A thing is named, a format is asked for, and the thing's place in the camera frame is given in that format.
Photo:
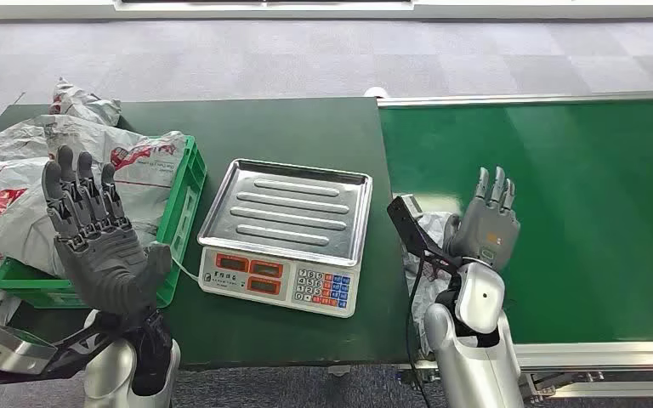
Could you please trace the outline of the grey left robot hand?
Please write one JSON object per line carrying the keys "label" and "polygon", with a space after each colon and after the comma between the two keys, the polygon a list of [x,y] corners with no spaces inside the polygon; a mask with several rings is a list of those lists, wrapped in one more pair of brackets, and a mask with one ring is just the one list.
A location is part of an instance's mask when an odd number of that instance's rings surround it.
{"label": "grey left robot hand", "polygon": [[107,163],[100,176],[93,157],[61,145],[42,174],[54,248],[65,276],[90,308],[134,315],[156,306],[156,293],[172,268],[169,246],[140,244]]}

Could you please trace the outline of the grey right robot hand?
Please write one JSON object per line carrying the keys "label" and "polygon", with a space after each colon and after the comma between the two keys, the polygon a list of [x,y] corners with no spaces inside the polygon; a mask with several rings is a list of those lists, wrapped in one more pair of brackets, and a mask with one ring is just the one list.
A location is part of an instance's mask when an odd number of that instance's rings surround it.
{"label": "grey right robot hand", "polygon": [[481,167],[465,213],[447,220],[444,249],[449,256],[477,259],[496,272],[505,269],[520,233],[514,198],[515,183],[502,167],[496,167],[494,179]]}

